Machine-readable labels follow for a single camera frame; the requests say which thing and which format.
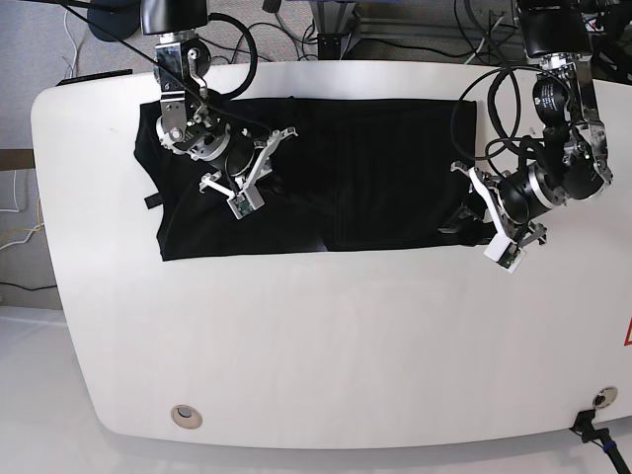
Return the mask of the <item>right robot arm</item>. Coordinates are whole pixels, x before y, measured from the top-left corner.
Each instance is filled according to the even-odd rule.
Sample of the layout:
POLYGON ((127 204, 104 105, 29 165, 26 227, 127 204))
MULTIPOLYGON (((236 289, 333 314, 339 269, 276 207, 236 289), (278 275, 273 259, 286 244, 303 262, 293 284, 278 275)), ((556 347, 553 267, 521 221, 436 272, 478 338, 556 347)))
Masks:
POLYGON ((248 28, 230 15, 209 12, 203 1, 144 1, 140 26, 158 39, 153 65, 160 98, 141 107, 134 155, 161 203, 172 206, 187 192, 210 191, 246 213, 268 200, 289 199, 276 165, 284 160, 282 142, 297 134, 288 119, 291 102, 241 100, 259 64, 248 28), (211 55, 198 29, 210 23, 235 27, 251 54, 245 78, 226 93, 205 80, 211 55))

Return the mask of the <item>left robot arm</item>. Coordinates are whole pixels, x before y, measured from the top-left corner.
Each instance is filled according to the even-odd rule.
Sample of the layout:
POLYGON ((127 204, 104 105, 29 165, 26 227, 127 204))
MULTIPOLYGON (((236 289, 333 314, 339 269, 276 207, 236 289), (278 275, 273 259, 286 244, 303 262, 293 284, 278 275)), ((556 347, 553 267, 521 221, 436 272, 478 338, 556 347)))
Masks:
POLYGON ((591 59, 593 47, 577 1, 519 1, 517 21, 526 62, 512 64, 495 45, 500 65, 490 72, 488 117, 497 135, 481 156, 455 148, 454 169, 472 186, 469 197, 441 232, 457 234, 491 217, 503 250, 516 256, 531 241, 544 244, 546 229, 536 218, 565 204, 599 194, 613 179, 608 166, 605 126, 598 113, 591 59), (496 105, 505 80, 519 69, 533 71, 532 103, 543 124, 539 137, 506 130, 496 105))

